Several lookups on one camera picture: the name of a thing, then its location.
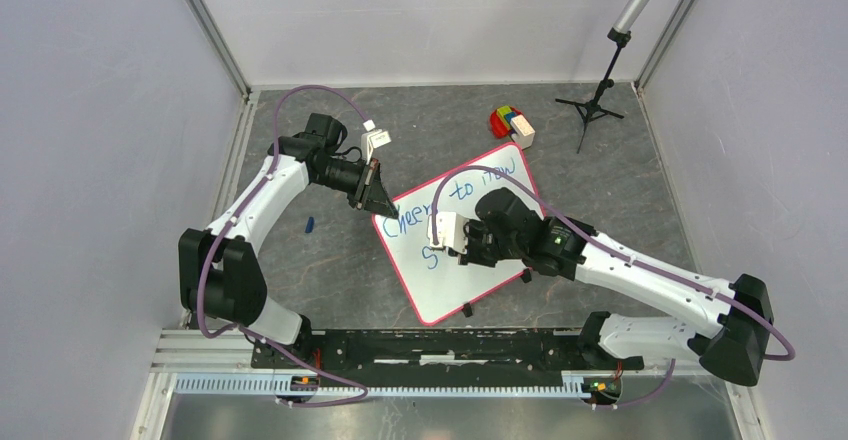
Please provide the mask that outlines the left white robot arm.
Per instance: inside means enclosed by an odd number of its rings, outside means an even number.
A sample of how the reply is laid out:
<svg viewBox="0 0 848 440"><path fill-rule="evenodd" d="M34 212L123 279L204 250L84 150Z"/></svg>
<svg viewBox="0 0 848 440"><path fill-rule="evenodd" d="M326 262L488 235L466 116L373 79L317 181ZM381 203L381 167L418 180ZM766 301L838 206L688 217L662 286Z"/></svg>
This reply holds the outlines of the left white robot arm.
<svg viewBox="0 0 848 440"><path fill-rule="evenodd" d="M276 354L290 367L306 365L314 354L309 321L269 297L258 254L285 209L310 185L345 194L355 210L398 218L373 155L390 143L390 134L372 121L365 126L357 160L346 159L341 151L347 130L329 115L313 113L303 131L279 137L235 203L206 228L187 229L181 235L183 307L199 319L229 321L277 342Z"/></svg>

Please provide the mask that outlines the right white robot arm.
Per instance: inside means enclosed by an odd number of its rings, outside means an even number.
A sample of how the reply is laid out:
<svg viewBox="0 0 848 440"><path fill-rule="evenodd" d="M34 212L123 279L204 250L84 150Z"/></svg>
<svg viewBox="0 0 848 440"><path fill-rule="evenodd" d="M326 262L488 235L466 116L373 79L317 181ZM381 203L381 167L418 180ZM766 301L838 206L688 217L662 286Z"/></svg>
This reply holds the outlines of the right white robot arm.
<svg viewBox="0 0 848 440"><path fill-rule="evenodd" d="M438 214L437 231L462 265L519 260L541 275L603 287L661 311L639 318L591 314L577 342L580 360L591 368L613 359L661 357L695 361L737 385L759 382L774 316L767 286L757 277L729 281L675 267L588 224L541 217L508 188L484 195L472 218Z"/></svg>

